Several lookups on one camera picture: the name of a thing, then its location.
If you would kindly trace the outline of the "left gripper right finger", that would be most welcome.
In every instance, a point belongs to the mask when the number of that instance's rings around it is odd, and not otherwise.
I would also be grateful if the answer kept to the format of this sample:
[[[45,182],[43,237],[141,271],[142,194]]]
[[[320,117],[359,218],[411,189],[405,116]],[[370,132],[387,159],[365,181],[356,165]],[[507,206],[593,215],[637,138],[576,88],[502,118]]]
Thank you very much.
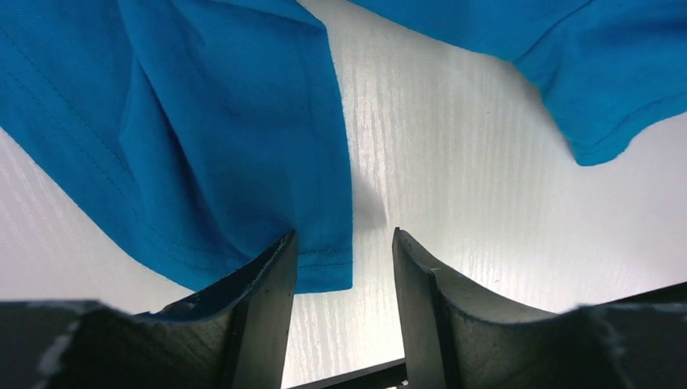
[[[686,286],[561,314],[510,300],[396,229],[392,243],[412,388],[683,388]]]

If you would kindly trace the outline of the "bright blue t shirt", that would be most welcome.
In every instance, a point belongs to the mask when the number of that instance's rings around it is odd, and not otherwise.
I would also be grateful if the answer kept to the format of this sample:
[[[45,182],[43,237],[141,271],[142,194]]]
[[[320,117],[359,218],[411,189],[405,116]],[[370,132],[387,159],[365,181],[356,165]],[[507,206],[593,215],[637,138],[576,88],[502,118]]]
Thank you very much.
[[[686,110],[683,1],[363,1],[512,63],[581,166]],[[352,287],[325,26],[295,1],[4,1],[1,125],[127,254],[198,291],[290,230],[298,293]]]

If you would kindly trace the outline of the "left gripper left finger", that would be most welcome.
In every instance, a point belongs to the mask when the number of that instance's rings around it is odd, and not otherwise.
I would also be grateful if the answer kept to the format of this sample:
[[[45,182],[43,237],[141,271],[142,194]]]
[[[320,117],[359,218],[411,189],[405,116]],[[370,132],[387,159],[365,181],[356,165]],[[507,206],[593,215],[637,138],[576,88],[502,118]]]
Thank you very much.
[[[156,313],[99,301],[1,304],[4,388],[277,388],[297,236]]]

